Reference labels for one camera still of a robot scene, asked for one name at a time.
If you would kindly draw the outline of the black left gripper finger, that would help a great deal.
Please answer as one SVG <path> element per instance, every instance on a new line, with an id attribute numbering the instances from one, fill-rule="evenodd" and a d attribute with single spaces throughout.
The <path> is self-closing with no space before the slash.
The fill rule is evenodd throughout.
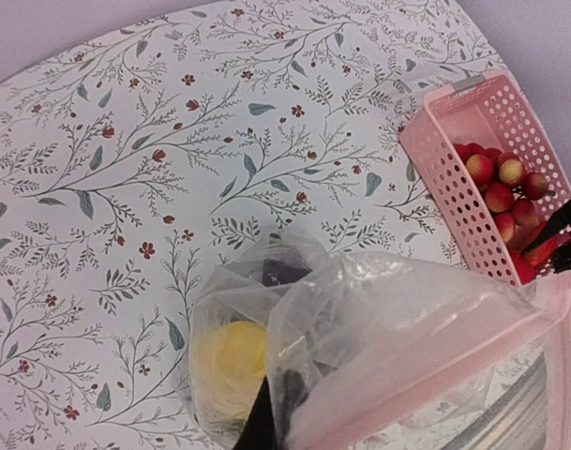
<path id="1" fill-rule="evenodd" d="M 233 450 L 277 450 L 282 446 L 283 413 L 273 411 L 269 382 L 263 378 L 248 420 Z"/>

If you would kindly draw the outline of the yellow lemon toy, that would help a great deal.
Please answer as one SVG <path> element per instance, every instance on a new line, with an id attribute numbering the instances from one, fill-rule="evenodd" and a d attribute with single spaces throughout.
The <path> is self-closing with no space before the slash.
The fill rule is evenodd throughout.
<path id="1" fill-rule="evenodd" d="M 265 376 L 266 329 L 237 321 L 193 339 L 190 379 L 195 414 L 205 422 L 248 418 Z"/>

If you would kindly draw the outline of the clear zip top bag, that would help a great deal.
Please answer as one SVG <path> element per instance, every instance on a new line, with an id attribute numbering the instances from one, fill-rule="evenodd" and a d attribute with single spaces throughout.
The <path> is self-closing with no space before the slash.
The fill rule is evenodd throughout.
<path id="1" fill-rule="evenodd" d="M 265 287 L 263 261 L 305 261 Z M 280 449 L 571 448 L 571 273 L 523 287 L 381 251 L 328 254 L 273 232 L 214 269 L 190 318 L 192 415 L 233 449 L 248 419 L 195 414 L 195 337 L 266 329 L 265 376 Z"/>

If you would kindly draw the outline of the dark purple eggplant toy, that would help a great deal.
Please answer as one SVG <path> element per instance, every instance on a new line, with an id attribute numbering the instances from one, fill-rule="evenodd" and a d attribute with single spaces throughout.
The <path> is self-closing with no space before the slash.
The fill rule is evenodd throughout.
<path id="1" fill-rule="evenodd" d="M 288 285 L 297 282 L 311 272 L 305 261 L 263 261 L 261 283 L 265 287 Z"/>

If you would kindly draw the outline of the red strawberry toy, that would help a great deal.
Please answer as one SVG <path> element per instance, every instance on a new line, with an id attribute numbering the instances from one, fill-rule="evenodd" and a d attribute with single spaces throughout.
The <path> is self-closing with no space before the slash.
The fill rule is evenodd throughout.
<path id="1" fill-rule="evenodd" d="M 522 285 L 527 285 L 535 280 L 536 271 L 534 267 L 518 251 L 511 251 L 510 257 Z"/>

